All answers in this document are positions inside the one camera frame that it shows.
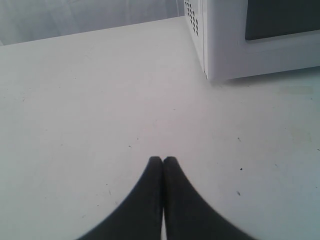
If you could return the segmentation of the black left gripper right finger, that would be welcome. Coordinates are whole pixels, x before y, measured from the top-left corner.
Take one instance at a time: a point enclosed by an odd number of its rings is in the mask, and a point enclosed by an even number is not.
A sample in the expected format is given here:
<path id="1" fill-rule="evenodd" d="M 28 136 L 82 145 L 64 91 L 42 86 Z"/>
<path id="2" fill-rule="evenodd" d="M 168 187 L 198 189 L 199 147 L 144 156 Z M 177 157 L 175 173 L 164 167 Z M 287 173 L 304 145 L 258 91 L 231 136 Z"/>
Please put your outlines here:
<path id="1" fill-rule="evenodd" d="M 201 197 L 178 160 L 163 160 L 164 219 L 168 240 L 252 240 Z"/>

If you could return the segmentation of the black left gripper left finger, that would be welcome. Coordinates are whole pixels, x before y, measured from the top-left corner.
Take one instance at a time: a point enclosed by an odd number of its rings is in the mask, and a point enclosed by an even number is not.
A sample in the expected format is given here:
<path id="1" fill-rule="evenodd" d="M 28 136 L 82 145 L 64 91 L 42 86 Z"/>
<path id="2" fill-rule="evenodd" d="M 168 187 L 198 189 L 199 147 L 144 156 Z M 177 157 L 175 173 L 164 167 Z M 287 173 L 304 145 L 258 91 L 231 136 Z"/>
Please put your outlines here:
<path id="1" fill-rule="evenodd" d="M 119 206 L 81 240 L 160 240 L 163 221 L 163 161 L 149 158 L 134 188 Z"/>

